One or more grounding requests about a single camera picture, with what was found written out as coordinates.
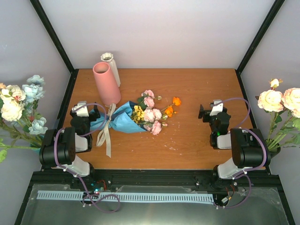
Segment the black cylinder table edge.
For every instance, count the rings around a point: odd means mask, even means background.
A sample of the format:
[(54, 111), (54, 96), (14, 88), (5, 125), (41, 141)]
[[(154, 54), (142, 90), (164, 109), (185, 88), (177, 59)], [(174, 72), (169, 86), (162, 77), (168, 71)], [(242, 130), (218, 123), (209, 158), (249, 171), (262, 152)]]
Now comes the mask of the black cylinder table edge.
[(268, 141), (268, 139), (265, 139), (265, 147), (267, 151), (267, 160), (265, 165), (269, 165), (271, 160), (281, 151), (279, 143), (277, 143), (274, 147), (270, 148), (270, 144), (268, 144)]

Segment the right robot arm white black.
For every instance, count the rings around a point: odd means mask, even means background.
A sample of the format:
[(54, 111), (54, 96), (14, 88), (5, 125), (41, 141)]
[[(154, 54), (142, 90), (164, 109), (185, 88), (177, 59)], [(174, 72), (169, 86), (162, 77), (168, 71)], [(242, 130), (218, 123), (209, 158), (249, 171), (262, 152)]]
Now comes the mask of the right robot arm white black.
[(235, 180), (249, 171), (269, 166), (271, 153), (259, 129), (229, 129), (231, 115), (227, 113), (224, 102), (214, 100), (210, 104), (210, 110), (205, 110), (203, 105), (200, 105), (198, 118), (204, 123), (209, 123), (212, 148), (231, 150), (232, 157), (215, 167), (218, 177)]

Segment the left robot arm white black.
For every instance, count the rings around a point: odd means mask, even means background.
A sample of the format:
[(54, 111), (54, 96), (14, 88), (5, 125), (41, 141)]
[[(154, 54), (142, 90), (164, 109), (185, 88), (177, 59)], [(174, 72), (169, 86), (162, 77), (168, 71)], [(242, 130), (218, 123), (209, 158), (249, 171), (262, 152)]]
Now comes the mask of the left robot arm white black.
[(88, 111), (89, 105), (82, 101), (71, 109), (69, 127), (46, 131), (39, 151), (39, 161), (46, 168), (62, 169), (74, 177), (81, 177), (81, 183), (91, 189), (97, 185), (98, 178), (91, 173), (93, 166), (77, 154), (91, 151), (91, 122), (105, 119), (106, 115), (100, 113), (98, 107), (101, 105), (93, 103), (91, 112)]

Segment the peach rose stem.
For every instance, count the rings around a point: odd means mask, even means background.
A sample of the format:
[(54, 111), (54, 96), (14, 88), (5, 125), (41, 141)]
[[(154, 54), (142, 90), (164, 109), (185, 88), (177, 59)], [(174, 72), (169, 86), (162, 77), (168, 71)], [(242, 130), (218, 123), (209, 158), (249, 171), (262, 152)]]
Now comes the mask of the peach rose stem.
[(283, 81), (272, 79), (270, 88), (256, 96), (257, 105), (271, 116), (268, 132), (270, 148), (277, 143), (280, 147), (299, 147), (300, 145), (300, 89), (289, 88), (284, 92), (277, 90)]

